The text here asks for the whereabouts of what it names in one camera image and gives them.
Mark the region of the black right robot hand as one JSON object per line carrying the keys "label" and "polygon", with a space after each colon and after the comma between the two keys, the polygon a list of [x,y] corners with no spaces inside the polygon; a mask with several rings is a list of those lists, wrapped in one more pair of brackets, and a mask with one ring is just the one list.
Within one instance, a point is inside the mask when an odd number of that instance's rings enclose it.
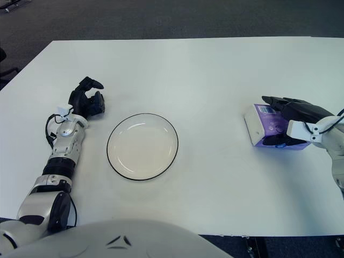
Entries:
{"label": "black right robot hand", "polygon": [[[333,116],[332,113],[325,110],[324,108],[300,99],[280,98],[272,96],[262,96],[262,99],[275,111],[280,112],[282,118],[286,121],[294,120],[315,124],[320,119],[328,116]],[[265,139],[263,140],[263,145],[266,146],[282,145],[283,147],[285,147],[301,145],[305,143],[306,141],[304,140],[294,139],[290,136],[287,136],[286,132],[274,136],[265,137]]]}

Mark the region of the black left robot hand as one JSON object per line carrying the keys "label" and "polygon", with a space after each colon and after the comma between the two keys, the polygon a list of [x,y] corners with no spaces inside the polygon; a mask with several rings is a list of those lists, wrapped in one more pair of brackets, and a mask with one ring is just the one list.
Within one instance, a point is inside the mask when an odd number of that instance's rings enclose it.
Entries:
{"label": "black left robot hand", "polygon": [[68,104],[72,106],[72,114],[82,116],[85,119],[105,112],[103,95],[96,91],[91,97],[86,92],[91,89],[104,89],[104,86],[90,77],[85,77],[70,94]]}

